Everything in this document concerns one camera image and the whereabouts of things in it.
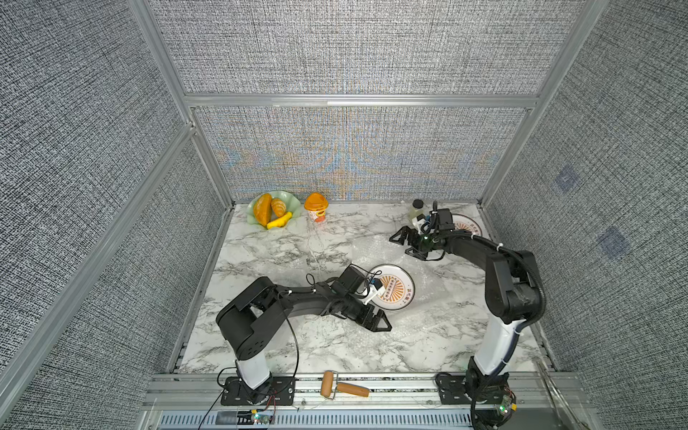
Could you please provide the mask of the bubble-wrapped plate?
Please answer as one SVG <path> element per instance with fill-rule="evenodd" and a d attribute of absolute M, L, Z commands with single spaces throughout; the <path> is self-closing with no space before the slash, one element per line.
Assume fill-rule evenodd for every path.
<path fill-rule="evenodd" d="M 385 311 L 399 311 L 409 306 L 416 295 L 410 274 L 394 264 L 381 264 L 372 269 L 368 302 Z"/>

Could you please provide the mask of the orange sunburst dinner plate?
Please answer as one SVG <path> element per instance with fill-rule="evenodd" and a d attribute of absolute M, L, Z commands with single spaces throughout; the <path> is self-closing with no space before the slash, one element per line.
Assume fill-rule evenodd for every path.
<path fill-rule="evenodd" d="M 456 230 L 467 231 L 475 236 L 483 236 L 483 230 L 479 223 L 466 215 L 453 214 L 453 224 Z"/>

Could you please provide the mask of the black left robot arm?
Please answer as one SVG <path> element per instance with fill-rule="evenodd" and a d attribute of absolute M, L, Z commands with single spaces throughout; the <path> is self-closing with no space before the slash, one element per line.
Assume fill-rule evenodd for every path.
<path fill-rule="evenodd" d="M 392 330 L 385 311 L 362 297 L 364 285 L 378 286 L 357 269 L 308 287 L 287 287 L 260 277 L 216 316 L 216 324 L 236 358 L 241 382 L 250 393 L 266 392 L 272 381 L 264 350 L 290 317 L 315 315 L 350 320 L 371 333 Z"/>

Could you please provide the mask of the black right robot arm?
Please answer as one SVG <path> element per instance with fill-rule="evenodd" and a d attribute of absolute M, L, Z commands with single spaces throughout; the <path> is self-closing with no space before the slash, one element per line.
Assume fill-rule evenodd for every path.
<path fill-rule="evenodd" d="M 469 398 L 482 401 L 507 385 L 506 368 L 522 332 L 545 313 L 546 297 L 532 253 L 514 251 L 465 230 L 417 232 L 403 227 L 389 241 L 407 247 L 406 254 L 426 261 L 431 252 L 452 254 L 485 272 L 485 302 L 490 313 L 478 352 L 469 360 L 464 379 Z"/>

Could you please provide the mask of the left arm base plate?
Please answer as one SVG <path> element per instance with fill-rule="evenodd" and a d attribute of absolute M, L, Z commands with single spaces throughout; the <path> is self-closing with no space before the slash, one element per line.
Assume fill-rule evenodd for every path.
<path fill-rule="evenodd" d="M 295 377 L 272 376 L 255 389 L 239 377 L 228 377 L 220 398 L 221 406 L 263 407 L 270 401 L 277 406 L 292 406 L 296 393 Z"/>

